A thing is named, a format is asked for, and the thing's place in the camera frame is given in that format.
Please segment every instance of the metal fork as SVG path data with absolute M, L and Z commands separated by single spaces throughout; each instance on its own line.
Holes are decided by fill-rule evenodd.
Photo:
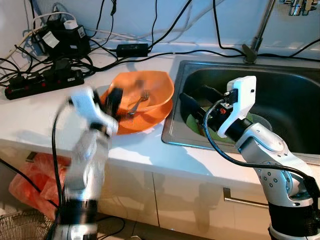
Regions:
M 139 104 L 147 101 L 149 99 L 149 91 L 148 90 L 143 90 L 141 93 L 141 97 L 138 100 L 138 102 L 129 110 L 128 115 L 132 116 L 137 112 L 137 109 L 139 107 Z

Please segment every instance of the stainless steel sink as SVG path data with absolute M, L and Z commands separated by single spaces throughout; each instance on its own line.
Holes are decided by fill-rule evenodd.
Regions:
M 192 131 L 186 121 L 188 109 L 181 107 L 179 94 L 202 85 L 226 92 L 227 82 L 256 76 L 256 100 L 250 113 L 266 119 L 272 130 L 294 153 L 320 154 L 320 70 L 316 68 L 240 63 L 180 63 L 173 95 L 173 110 L 166 119 L 162 140 L 168 144 L 211 149 L 205 137 Z M 193 95 L 203 107 L 210 105 L 201 95 Z M 236 153 L 232 143 L 218 142 L 221 149 Z

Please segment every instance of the white countertop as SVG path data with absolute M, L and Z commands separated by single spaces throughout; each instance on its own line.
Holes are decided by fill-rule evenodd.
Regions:
M 104 53 L 92 55 L 96 66 L 104 66 L 113 59 Z M 139 63 L 126 63 L 108 71 L 99 72 L 85 79 L 85 85 L 96 88 L 101 94 L 120 72 L 157 70 L 168 72 L 176 79 L 181 60 L 241 63 L 242 58 L 218 56 L 162 56 Z M 319 63 L 301 60 L 258 59 L 258 64 L 320 68 Z M 3 90 L 0 93 L 0 145 L 16 146 L 35 152 L 51 153 L 51 131 L 59 105 L 74 89 L 81 86 L 61 89 L 7 100 Z M 114 136 L 109 160 L 112 164 L 140 168 L 163 174 L 173 174 L 187 178 L 197 178 L 226 187 L 238 187 L 260 191 L 260 183 L 253 169 L 234 165 L 219 156 L 215 151 L 192 147 L 165 144 L 161 141 L 164 121 L 144 132 Z M 75 143 L 86 127 L 83 119 L 71 108 L 60 116 L 57 124 L 56 147 L 60 155 L 69 156 Z M 241 155 L 231 154 L 242 160 Z M 312 166 L 318 177 L 320 167 Z

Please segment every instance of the black power strip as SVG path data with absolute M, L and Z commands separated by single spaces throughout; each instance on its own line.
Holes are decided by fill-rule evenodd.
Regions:
M 7 99 L 19 99 L 31 95 L 46 93 L 84 84 L 84 75 L 81 70 L 71 70 L 65 77 L 58 78 L 54 72 L 47 70 L 43 75 L 29 74 L 26 78 L 18 76 L 5 88 Z

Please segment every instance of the white cabinet door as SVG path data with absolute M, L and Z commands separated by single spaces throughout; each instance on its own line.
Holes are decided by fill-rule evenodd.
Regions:
M 232 198 L 238 199 L 240 202 L 251 201 L 258 204 L 268 204 L 263 193 L 262 187 L 260 193 L 252 193 L 243 190 L 231 189 Z M 269 210 L 259 206 L 246 205 L 242 203 L 229 203 L 234 209 L 234 228 L 244 237 L 243 240 L 270 240 L 268 227 L 271 219 Z
M 223 186 L 211 182 L 153 176 L 160 227 L 215 240 L 270 239 L 268 209 L 224 201 Z
M 222 186 L 153 175 L 160 227 L 216 240 L 236 239 L 233 206 L 224 202 Z
M 158 226 L 152 172 L 108 164 L 100 213 Z
M 16 169 L 25 163 L 30 151 L 22 148 L 12 146 L 0 147 L 0 158 L 6 161 L 8 164 L 14 166 Z

